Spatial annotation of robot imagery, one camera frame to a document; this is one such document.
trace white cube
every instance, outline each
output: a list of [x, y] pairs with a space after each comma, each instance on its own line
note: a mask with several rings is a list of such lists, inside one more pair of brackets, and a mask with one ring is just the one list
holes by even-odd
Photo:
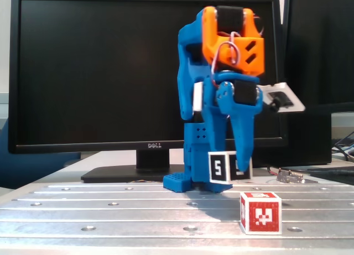
[[282, 234], [282, 200], [273, 192], [241, 192], [241, 228], [248, 235]]
[[237, 153], [235, 151], [208, 152], [209, 180], [218, 184], [234, 184], [237, 180], [252, 178], [252, 159], [247, 171], [237, 168]]

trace monitor stand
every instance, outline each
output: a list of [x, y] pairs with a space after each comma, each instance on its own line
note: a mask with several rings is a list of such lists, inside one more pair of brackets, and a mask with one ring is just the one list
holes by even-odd
[[184, 165], [170, 165], [168, 149], [137, 150], [137, 165], [95, 168], [83, 175], [81, 180], [84, 183], [163, 181], [165, 175], [176, 172], [184, 172]]

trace blue robot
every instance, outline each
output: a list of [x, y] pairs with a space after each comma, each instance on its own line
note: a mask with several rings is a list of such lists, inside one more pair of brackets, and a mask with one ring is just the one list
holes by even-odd
[[[205, 190], [222, 192], [232, 185], [225, 177], [220, 182], [213, 181], [213, 176], [228, 175], [230, 180], [229, 168], [240, 173], [249, 170], [254, 117], [263, 106], [257, 76], [264, 73], [264, 40], [255, 19], [247, 8], [206, 7], [193, 23], [180, 30], [178, 90], [181, 117], [186, 121], [185, 170], [165, 176], [165, 188], [185, 192], [198, 183]], [[202, 121], [193, 123], [199, 115], [193, 109], [194, 86], [199, 82], [202, 82]], [[272, 101], [272, 105], [279, 109], [281, 103]], [[214, 164], [213, 155], [220, 156], [226, 150], [228, 119], [237, 154], [226, 158], [223, 164], [219, 164], [220, 160]]]

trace orange robot part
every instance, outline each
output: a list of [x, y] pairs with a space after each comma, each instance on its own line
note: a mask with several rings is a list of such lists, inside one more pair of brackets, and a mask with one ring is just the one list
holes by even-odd
[[[240, 55], [233, 52], [228, 44], [220, 47], [217, 62], [239, 70], [245, 75], [258, 76], [264, 73], [264, 39], [259, 34], [253, 18], [253, 11], [244, 8], [243, 29], [241, 37], [235, 37], [233, 43], [239, 48]], [[221, 43], [230, 41], [230, 37], [218, 34], [217, 12], [215, 7], [204, 8], [202, 15], [202, 52], [209, 64]]]

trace metal table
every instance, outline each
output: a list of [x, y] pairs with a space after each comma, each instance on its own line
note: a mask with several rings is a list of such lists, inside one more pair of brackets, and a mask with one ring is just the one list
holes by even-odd
[[[283, 234], [247, 236], [240, 191], [283, 199]], [[176, 194], [160, 183], [50, 185], [0, 206], [6, 254], [352, 254], [350, 185], [240, 184]]]

